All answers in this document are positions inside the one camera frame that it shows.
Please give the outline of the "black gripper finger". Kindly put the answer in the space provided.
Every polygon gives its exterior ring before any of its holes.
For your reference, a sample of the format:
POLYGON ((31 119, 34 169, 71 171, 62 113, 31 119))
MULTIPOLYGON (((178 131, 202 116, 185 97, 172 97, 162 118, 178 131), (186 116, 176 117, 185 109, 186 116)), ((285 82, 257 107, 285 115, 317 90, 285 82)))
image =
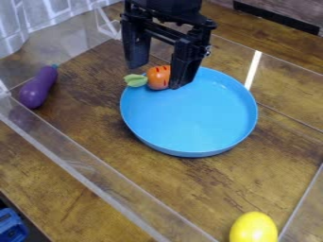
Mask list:
POLYGON ((150 35, 145 29, 131 22, 121 22, 122 45, 129 69, 138 68, 149 61, 150 35))
POLYGON ((201 60, 209 54, 209 36, 184 35, 173 39, 170 89, 178 89, 193 81, 201 60))

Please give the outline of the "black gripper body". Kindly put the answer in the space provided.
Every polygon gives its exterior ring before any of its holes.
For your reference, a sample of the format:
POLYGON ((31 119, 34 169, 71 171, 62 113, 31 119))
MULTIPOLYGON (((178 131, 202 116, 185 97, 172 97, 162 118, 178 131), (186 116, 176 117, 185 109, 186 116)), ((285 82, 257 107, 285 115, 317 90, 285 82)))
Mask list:
POLYGON ((194 45, 209 44, 216 23, 200 13, 201 0, 125 0, 121 14, 123 47, 149 47, 150 37, 169 44, 188 38, 194 45), (186 34, 157 24, 174 23, 192 27, 186 34))

